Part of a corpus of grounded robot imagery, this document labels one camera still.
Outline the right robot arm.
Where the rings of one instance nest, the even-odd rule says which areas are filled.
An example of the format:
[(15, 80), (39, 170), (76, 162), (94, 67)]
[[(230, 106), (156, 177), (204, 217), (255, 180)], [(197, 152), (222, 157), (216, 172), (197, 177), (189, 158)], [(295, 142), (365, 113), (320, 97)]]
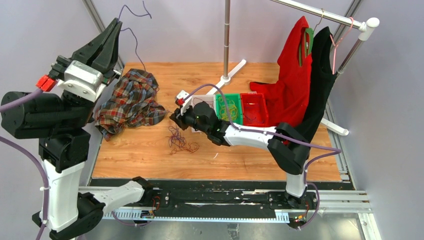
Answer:
[(169, 118), (182, 130), (194, 128), (203, 132), (217, 146), (248, 146), (268, 151), (286, 173), (286, 203), (297, 209), (306, 202), (305, 165), (310, 147), (293, 127), (287, 123), (274, 127), (231, 123), (219, 119), (204, 101), (181, 111), (176, 108)]

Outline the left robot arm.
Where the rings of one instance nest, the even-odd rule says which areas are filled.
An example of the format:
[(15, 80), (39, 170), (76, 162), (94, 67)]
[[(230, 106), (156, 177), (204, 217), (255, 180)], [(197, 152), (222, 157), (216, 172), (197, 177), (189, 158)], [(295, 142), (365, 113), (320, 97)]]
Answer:
[(71, 57), (58, 56), (35, 91), (10, 91), (1, 100), (1, 127), (16, 139), (38, 139), (39, 159), (10, 140), (1, 142), (28, 156), (41, 174), (43, 205), (32, 220), (41, 232), (48, 228), (53, 240), (75, 240), (106, 214), (153, 201), (153, 187), (142, 177), (104, 192), (79, 192), (91, 138), (84, 127), (93, 120), (104, 89), (119, 77), (121, 28), (122, 22), (113, 19)]

